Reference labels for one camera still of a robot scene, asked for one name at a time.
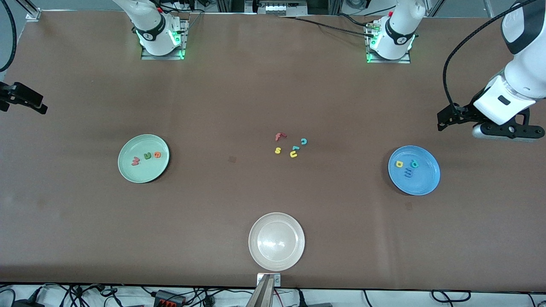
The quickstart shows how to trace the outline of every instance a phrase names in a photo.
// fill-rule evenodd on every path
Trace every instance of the brown table surface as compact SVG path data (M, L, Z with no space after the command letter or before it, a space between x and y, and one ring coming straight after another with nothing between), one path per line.
M444 61L484 20L423 20L403 65L368 64L361 37L297 20L202 18L184 61L141 61L121 12L27 24L6 82L43 94L49 111L0 114L0 280L253 286L264 269L248 233L279 211L306 239L284 287L546 289L546 141L436 130ZM483 31L453 60L454 99L466 104L510 58L499 26ZM532 107L532 124L544 118ZM171 160L139 185L117 156L144 133ZM429 195L388 178L408 144L441 166Z

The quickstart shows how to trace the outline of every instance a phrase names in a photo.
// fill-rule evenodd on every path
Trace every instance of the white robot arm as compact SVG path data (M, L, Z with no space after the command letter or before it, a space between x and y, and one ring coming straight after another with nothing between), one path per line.
M469 105L440 111L439 131L474 121L477 138L533 141L544 136L542 127L528 125L528 108L546 97L546 0L518 0L512 9L503 19L502 36L514 59ZM517 115L523 116L523 124L515 121Z
M149 0L113 1L127 13L136 29L140 44L150 54L163 56L181 44L179 17L160 13Z
M423 0L398 0L394 11L373 23L379 25L370 49L388 60L403 57L410 49L415 30L425 16Z

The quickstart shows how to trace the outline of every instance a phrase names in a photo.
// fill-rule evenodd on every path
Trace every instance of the metal frame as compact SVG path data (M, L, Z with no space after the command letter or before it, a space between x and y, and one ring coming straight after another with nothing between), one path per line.
M281 275L279 273L258 274L258 286L252 293L246 307L271 307L276 284L281 285Z
M27 21L38 21L40 19L41 9L30 0L16 0L17 3L27 11Z
M444 4L446 0L438 0L434 7L429 12L429 17L434 17L436 14L438 14L438 11L442 8L442 5Z
M491 6L490 0L483 0L483 5L485 7L485 11L487 12L487 16L489 18L495 17L495 14L493 13L493 7Z

